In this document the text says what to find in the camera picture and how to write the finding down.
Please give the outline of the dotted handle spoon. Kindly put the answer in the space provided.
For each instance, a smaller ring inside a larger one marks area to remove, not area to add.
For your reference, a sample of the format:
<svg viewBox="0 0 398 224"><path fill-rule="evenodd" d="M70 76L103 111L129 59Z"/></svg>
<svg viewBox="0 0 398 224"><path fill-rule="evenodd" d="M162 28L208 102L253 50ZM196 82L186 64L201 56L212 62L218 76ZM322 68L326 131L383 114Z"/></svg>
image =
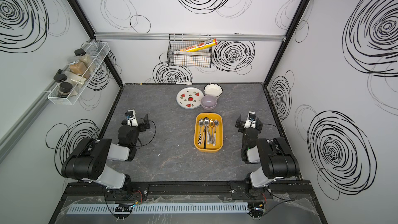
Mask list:
<svg viewBox="0 0 398 224"><path fill-rule="evenodd" d="M216 135L217 135L217 127L219 126L219 120L214 121L214 128L213 128L213 146L216 146Z"/></svg>

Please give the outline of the iridescent ornate spoon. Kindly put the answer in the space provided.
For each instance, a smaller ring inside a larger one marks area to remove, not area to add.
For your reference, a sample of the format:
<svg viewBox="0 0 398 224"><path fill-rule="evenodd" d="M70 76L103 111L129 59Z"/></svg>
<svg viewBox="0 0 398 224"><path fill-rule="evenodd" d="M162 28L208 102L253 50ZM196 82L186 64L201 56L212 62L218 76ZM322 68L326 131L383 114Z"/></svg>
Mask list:
<svg viewBox="0 0 398 224"><path fill-rule="evenodd" d="M215 121L213 119L210 120L209 123L209 143L213 144L213 135L214 135L214 127L215 127Z"/></svg>

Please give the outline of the cow pattern handle spoon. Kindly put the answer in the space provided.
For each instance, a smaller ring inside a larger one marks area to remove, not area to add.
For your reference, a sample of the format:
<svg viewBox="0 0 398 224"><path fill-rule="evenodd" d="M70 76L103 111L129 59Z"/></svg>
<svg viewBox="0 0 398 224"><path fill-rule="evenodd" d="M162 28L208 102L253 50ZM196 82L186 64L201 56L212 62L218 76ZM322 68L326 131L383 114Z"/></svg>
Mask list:
<svg viewBox="0 0 398 224"><path fill-rule="evenodd" d="M202 144L202 128L204 126L204 119L201 118L198 122L198 126L199 126L199 136L198 136L198 143L197 145L200 146Z"/></svg>

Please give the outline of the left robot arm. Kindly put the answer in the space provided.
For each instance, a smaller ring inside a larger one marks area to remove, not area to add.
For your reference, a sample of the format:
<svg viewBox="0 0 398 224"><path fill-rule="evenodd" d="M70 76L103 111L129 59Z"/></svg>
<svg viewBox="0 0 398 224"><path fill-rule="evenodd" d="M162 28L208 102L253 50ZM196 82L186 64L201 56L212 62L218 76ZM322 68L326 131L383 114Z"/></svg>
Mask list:
<svg viewBox="0 0 398 224"><path fill-rule="evenodd" d="M140 200L143 200L148 193L148 187L133 183L129 175L112 169L107 161L132 162L137 150L144 146L139 138L140 133L150 129L151 125L155 123L149 119L148 114L140 118L134 110L127 111L118 130L117 144L106 138L83 139L63 163L61 175L102 185L111 193L117 194L118 198L130 199L138 194Z"/></svg>

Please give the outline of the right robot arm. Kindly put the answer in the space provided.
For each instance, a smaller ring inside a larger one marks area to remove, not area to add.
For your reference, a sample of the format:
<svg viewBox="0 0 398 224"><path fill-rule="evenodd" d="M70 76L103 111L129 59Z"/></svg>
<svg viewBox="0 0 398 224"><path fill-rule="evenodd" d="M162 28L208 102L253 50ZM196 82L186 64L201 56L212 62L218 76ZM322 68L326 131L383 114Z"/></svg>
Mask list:
<svg viewBox="0 0 398 224"><path fill-rule="evenodd" d="M241 159L246 164L259 164L260 168L245 178L245 193L250 198L261 194L270 184L300 174L299 163L285 138L259 138L263 123L254 112L246 120L241 116L235 127L241 133Z"/></svg>

